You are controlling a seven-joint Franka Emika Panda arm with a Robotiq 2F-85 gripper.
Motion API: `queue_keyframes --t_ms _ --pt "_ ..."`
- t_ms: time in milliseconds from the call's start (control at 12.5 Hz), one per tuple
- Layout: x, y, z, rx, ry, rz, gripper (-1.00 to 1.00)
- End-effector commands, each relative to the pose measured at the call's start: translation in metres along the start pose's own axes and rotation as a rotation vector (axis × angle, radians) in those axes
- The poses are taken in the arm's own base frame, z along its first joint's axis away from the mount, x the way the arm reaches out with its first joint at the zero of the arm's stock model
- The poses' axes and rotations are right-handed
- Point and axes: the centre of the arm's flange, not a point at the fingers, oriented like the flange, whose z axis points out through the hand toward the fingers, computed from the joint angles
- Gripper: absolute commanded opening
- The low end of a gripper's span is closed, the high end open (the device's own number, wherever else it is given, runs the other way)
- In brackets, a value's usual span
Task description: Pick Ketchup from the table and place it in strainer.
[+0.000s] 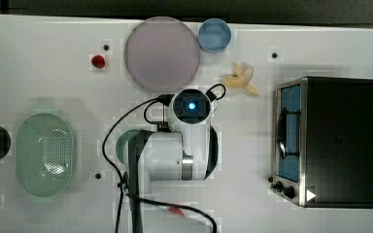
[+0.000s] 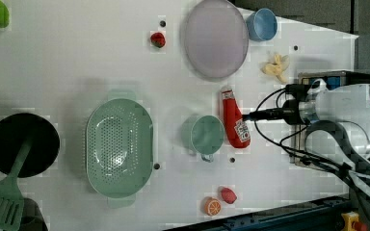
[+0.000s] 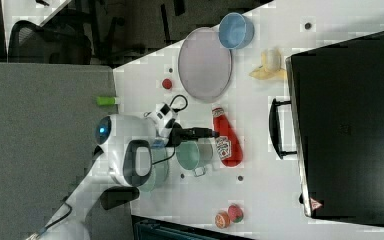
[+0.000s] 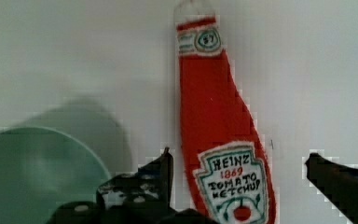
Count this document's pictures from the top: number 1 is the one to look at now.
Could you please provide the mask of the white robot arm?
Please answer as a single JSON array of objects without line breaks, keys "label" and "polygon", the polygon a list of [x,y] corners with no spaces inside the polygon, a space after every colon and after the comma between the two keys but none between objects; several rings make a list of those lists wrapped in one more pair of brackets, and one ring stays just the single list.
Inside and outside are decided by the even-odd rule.
[{"label": "white robot arm", "polygon": [[152,194],[153,182],[204,181],[214,171],[219,143],[211,114],[216,99],[212,91],[199,89],[161,95],[158,101],[168,108],[168,129],[140,130],[124,144],[132,233],[218,233],[208,214],[182,206],[208,221],[176,216],[168,210],[181,205],[156,201]]}]

